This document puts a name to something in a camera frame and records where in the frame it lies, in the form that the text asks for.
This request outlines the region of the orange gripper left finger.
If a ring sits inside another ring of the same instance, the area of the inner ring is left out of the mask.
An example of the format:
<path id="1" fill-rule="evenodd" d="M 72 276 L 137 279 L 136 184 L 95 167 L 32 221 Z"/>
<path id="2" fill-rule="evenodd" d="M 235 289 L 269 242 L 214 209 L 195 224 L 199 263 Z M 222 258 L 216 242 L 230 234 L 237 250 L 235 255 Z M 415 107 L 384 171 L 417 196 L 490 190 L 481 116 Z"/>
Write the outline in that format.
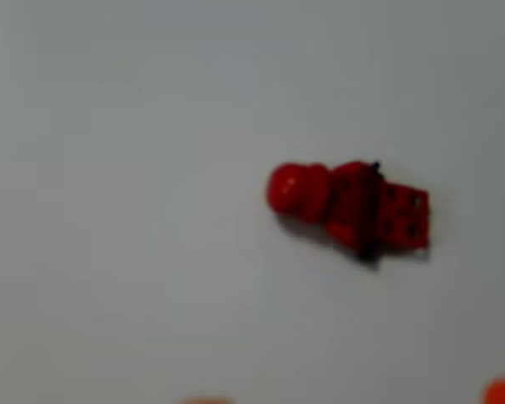
<path id="1" fill-rule="evenodd" d="M 178 401 L 178 404 L 233 404 L 231 398 L 224 396 L 192 396 Z"/>

